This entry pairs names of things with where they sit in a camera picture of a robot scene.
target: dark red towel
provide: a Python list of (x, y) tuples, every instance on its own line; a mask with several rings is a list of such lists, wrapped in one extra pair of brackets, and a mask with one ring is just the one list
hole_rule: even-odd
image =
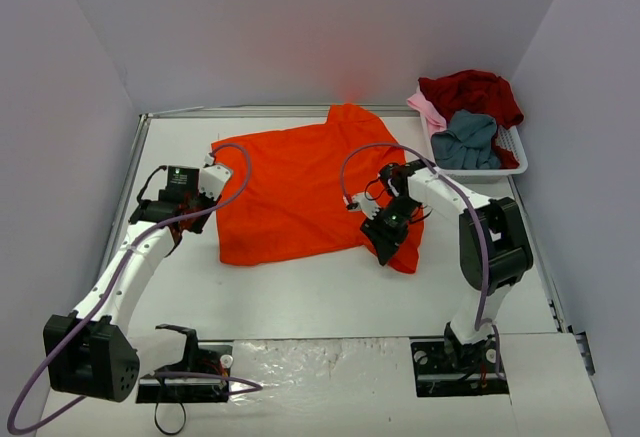
[[(439, 79), (422, 77), (418, 82), (422, 94), (447, 122), (458, 110), (489, 114), (506, 129), (524, 120), (509, 82), (491, 72), (463, 70)], [(512, 152), (495, 144), (495, 137), (493, 150), (500, 158), (502, 168), (515, 169), (519, 166)]]

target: pile of clothes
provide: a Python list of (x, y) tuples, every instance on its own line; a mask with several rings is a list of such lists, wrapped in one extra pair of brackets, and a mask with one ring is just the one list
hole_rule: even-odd
[(513, 153), (496, 144), (499, 127), (524, 120), (509, 83), (490, 72), (465, 70), (421, 78), (407, 99), (426, 120), (433, 156), (443, 169), (515, 169)]

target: teal cloth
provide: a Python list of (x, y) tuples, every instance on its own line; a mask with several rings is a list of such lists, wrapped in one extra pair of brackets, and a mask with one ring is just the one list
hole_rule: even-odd
[(491, 149), (497, 130), (496, 119), (490, 115), (459, 110), (447, 130), (431, 136), (436, 163), (443, 169), (499, 169), (500, 159)]

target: laundry basket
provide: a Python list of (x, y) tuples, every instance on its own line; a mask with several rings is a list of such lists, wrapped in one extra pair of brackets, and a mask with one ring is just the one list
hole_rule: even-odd
[[(431, 149), (431, 139), (429, 139), (429, 132), (427, 130), (427, 122), (424, 118), (420, 117), (420, 123), (422, 124), (422, 133), (427, 146), (429, 147), (429, 153), (433, 155)], [(497, 169), (497, 170), (454, 170), (454, 169), (440, 169), (443, 174), (449, 175), (460, 183), (491, 183), (496, 182), (510, 175), (522, 174), (529, 163), (527, 162), (527, 156), (524, 154), (524, 148), (522, 147), (522, 141), (516, 127), (505, 129), (504, 127), (498, 127), (498, 138), (496, 139), (498, 144), (503, 149), (513, 152), (516, 160), (520, 164), (515, 169)]]

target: orange cloth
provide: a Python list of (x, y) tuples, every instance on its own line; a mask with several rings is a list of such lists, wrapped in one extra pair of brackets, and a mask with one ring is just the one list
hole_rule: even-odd
[[(361, 145), (395, 142), (378, 116), (353, 104), (334, 105), (324, 124), (232, 137), (212, 147), (223, 142), (244, 146), (253, 172), (236, 201), (216, 212), (221, 262), (256, 265), (359, 245), (374, 252), (360, 231), (364, 214), (345, 208), (340, 167)], [(234, 171), (224, 191), (231, 195), (246, 175), (242, 155), (222, 149), (217, 159)], [(362, 192), (390, 162), (404, 163), (404, 152), (376, 147), (354, 156), (345, 173), (347, 191)], [(369, 188), (374, 197), (381, 190), (380, 183)], [(386, 205), (388, 200), (385, 194), (379, 203)], [(411, 225), (407, 240), (389, 263), (394, 269), (415, 272), (422, 230), (422, 222)]]

